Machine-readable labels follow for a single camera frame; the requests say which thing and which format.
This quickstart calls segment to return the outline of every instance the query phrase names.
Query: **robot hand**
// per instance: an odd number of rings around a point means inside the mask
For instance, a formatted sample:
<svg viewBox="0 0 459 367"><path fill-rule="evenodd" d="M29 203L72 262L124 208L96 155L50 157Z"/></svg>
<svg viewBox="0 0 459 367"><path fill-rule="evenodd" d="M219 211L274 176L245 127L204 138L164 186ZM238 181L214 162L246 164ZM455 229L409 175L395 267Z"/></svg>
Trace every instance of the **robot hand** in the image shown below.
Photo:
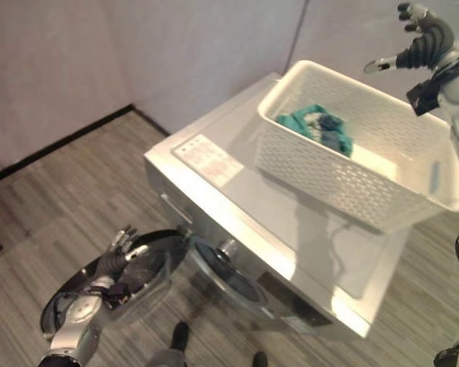
<svg viewBox="0 0 459 367"><path fill-rule="evenodd" d="M459 57L459 42L445 21L423 5L404 3L398 6L399 19L409 21L407 32L422 33L403 52L368 63L365 73L395 68L428 67L436 71Z"/></svg>

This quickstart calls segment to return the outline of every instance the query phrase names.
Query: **washing machine knob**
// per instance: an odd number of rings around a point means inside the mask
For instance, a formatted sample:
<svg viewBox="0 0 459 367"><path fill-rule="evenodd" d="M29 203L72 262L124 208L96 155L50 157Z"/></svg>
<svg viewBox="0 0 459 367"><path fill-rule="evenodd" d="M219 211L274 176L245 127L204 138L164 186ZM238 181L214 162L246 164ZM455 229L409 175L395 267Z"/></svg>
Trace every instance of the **washing machine knob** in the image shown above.
<svg viewBox="0 0 459 367"><path fill-rule="evenodd" d="M219 258L226 261L233 261L236 258L238 242L234 239L225 239L217 246L216 252Z"/></svg>

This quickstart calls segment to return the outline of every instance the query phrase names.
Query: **wooden floor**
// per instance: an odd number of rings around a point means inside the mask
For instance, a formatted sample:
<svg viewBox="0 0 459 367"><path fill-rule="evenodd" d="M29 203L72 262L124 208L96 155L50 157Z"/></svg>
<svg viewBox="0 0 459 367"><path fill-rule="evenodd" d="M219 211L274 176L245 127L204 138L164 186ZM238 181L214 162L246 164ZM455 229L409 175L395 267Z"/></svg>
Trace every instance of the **wooden floor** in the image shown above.
<svg viewBox="0 0 459 367"><path fill-rule="evenodd" d="M0 182L0 366L35 365L47 350L38 326L55 290L131 223L163 229L142 153L163 137L132 113ZM459 214L415 227L368 339L248 331L238 310L202 286L185 261L167 297L129 326L107 329L91 366L143 366L180 319L199 366L245 366L259 349L270 366L427 366L459 323Z"/></svg>

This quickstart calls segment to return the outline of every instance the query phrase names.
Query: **gray wall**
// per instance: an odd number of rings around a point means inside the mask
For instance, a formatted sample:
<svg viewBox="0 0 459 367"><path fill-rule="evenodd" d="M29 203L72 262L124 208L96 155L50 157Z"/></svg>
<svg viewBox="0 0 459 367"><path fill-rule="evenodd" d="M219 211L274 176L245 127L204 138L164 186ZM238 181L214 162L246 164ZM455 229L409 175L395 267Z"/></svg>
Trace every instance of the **gray wall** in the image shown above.
<svg viewBox="0 0 459 367"><path fill-rule="evenodd" d="M130 102L100 0L0 0L0 167Z"/></svg>
<svg viewBox="0 0 459 367"><path fill-rule="evenodd" d="M175 132L267 73L284 71L304 0L103 4L133 102Z"/></svg>
<svg viewBox="0 0 459 367"><path fill-rule="evenodd" d="M129 102L175 132L290 56L404 99L428 71L362 73L412 40L397 2L0 0L0 167ZM422 2L459 37L459 0Z"/></svg>
<svg viewBox="0 0 459 367"><path fill-rule="evenodd" d="M364 75L363 67L397 54L418 34L406 34L397 18L399 0L310 0L292 55L308 59L405 100L406 91L430 77L427 70ZM459 38L459 0L421 0L446 20Z"/></svg>

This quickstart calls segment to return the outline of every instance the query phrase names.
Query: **person's leg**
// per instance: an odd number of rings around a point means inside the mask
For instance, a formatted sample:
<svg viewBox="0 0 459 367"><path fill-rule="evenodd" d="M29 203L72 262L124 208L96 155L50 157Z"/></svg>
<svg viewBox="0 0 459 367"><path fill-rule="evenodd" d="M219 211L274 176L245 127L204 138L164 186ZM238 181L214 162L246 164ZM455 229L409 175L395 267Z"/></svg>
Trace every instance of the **person's leg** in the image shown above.
<svg viewBox="0 0 459 367"><path fill-rule="evenodd" d="M180 322L174 329L174 334L171 337L170 348L185 351L189 340L189 326L187 323Z"/></svg>
<svg viewBox="0 0 459 367"><path fill-rule="evenodd" d="M187 367L184 351L189 340L189 326L180 322L174 329L170 349L156 352L149 360L147 367Z"/></svg>
<svg viewBox="0 0 459 367"><path fill-rule="evenodd" d="M267 355L264 352L255 353L252 367L267 367Z"/></svg>

